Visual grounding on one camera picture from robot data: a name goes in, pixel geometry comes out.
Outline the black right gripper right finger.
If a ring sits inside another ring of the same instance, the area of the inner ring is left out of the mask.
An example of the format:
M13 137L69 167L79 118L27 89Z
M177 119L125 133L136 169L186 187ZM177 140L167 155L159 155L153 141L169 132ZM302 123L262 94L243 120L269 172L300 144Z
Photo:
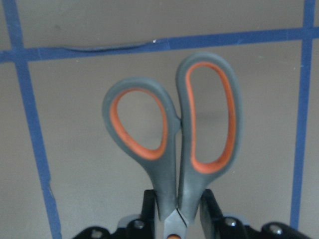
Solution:
M260 231L243 223L235 216L225 216L210 189L200 199L200 222L207 239L308 239L292 227L280 223L264 224Z

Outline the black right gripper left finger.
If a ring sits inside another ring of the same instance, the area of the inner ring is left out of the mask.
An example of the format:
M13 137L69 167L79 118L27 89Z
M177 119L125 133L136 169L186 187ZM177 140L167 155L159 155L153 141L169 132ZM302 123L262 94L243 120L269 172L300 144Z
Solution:
M79 232L75 239L154 239L156 194L145 190L140 214L122 218L114 233L99 226L88 227Z

